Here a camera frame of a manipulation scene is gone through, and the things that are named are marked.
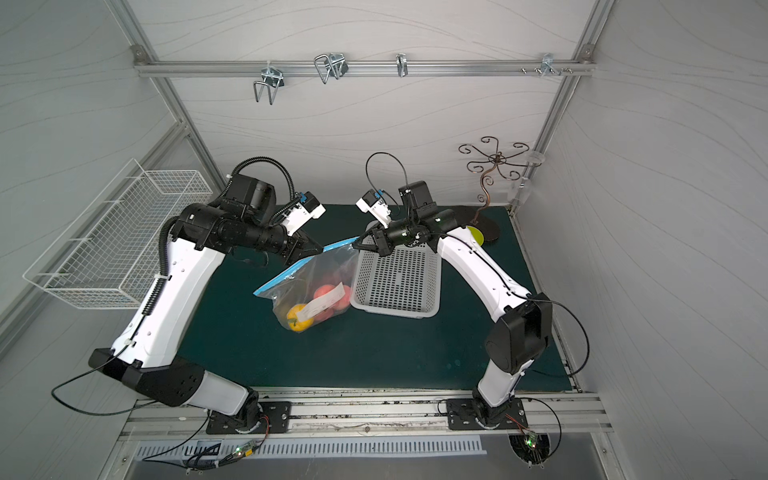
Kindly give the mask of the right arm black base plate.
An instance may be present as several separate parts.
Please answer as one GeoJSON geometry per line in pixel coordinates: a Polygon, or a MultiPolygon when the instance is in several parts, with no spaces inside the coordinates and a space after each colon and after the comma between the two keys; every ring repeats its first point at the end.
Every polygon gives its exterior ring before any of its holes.
{"type": "Polygon", "coordinates": [[[448,428],[452,431],[519,431],[528,428],[526,412],[519,398],[511,398],[497,407],[486,405],[482,399],[449,399],[446,410],[448,428]]]}

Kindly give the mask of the pink peach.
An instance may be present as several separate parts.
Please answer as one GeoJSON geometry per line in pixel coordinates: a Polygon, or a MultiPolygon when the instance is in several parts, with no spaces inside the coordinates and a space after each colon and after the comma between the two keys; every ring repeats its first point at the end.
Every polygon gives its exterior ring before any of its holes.
{"type": "Polygon", "coordinates": [[[344,285],[343,289],[344,289],[344,295],[334,305],[334,309],[339,312],[346,310],[350,306],[350,297],[351,297],[352,290],[348,285],[344,285]]]}
{"type": "Polygon", "coordinates": [[[337,306],[345,295],[345,287],[342,283],[337,285],[323,285],[317,291],[312,302],[314,308],[314,321],[323,322],[335,315],[337,306]]]}

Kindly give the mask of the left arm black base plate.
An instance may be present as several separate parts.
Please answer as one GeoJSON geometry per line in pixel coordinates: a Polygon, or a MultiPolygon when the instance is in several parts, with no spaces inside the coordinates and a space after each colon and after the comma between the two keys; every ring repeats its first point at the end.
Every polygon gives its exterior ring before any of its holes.
{"type": "Polygon", "coordinates": [[[208,435],[286,433],[291,406],[285,401],[251,401],[234,415],[214,411],[205,431],[208,435]]]}

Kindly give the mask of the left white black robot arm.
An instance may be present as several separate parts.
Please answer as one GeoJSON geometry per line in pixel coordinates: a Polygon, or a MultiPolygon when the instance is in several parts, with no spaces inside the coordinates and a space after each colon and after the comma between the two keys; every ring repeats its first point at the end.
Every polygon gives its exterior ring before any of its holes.
{"type": "Polygon", "coordinates": [[[229,430],[249,433],[262,417],[253,389],[216,375],[178,353],[215,271],[236,248],[273,254],[286,265],[322,252],[302,232],[325,212],[310,192],[283,208],[272,185],[235,174],[225,193],[192,203],[169,218],[158,238],[159,272],[132,321],[109,348],[95,350],[90,368],[166,406],[203,408],[229,430]]]}

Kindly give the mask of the clear zip-top bag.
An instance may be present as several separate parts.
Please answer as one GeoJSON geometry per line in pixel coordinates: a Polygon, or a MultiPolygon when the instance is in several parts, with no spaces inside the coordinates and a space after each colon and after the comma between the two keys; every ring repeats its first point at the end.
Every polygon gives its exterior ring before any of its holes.
{"type": "MultiPolygon", "coordinates": [[[[321,286],[342,283],[352,290],[359,256],[359,251],[352,247],[353,241],[355,240],[350,238],[325,246],[322,253],[296,262],[267,281],[254,295],[269,300],[272,303],[272,312],[280,325],[291,331],[286,321],[288,311],[294,305],[304,303],[306,307],[300,316],[314,318],[312,302],[321,286]]],[[[350,306],[342,312],[336,311],[331,318],[344,314],[350,306]]],[[[323,322],[314,321],[309,329],[323,322]]]]}

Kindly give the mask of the yellow peach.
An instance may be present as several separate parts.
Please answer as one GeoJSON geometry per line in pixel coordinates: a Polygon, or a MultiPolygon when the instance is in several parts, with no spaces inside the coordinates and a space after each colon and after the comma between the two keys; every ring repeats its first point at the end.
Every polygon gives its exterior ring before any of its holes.
{"type": "Polygon", "coordinates": [[[303,332],[314,324],[313,317],[301,317],[301,311],[306,307],[304,303],[296,304],[290,308],[286,315],[288,328],[293,332],[303,332]]]}

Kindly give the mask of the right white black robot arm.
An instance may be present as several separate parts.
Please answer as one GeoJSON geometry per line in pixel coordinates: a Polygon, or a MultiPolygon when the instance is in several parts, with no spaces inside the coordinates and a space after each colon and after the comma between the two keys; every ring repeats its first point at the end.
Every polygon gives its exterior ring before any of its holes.
{"type": "Polygon", "coordinates": [[[504,272],[454,211],[437,205],[424,181],[401,187],[399,195],[404,217],[398,220],[391,218],[384,194],[374,188],[357,200],[356,207],[376,222],[353,247],[386,257],[398,246],[426,245],[473,289],[493,327],[485,340],[489,363],[473,391],[472,408],[478,425],[493,429],[513,405],[526,371],[550,343],[552,302],[545,294],[531,294],[504,272]]]}

